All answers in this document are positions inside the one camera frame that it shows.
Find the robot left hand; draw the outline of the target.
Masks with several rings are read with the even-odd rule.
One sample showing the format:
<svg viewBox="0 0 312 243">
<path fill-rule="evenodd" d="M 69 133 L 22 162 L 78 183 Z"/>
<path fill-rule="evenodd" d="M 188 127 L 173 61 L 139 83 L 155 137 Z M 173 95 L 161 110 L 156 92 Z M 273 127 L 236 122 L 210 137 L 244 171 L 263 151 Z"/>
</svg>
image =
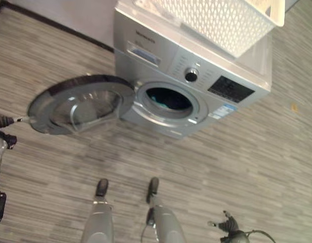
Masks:
<svg viewBox="0 0 312 243">
<path fill-rule="evenodd" d="M 10 117 L 3 114 L 0 114 L 0 139 L 6 142 L 7 149 L 13 149 L 17 143 L 17 137 L 14 135 L 6 134 L 1 131 L 2 128 L 8 127 L 14 123 L 29 123 L 30 117 L 22 116 L 22 117 Z"/>
</svg>

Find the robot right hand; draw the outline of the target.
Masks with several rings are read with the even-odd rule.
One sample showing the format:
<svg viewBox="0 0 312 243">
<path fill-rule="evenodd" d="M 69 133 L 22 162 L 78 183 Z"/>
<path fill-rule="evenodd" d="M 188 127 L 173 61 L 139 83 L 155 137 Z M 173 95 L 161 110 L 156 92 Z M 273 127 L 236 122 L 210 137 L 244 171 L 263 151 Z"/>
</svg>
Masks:
<svg viewBox="0 0 312 243">
<path fill-rule="evenodd" d="M 220 229 L 221 231 L 227 233 L 228 237 L 234 237 L 240 231 L 239 225 L 230 212 L 223 210 L 223 214 L 225 216 L 224 221 L 214 222 L 209 220 L 207 221 L 207 225 Z"/>
</svg>

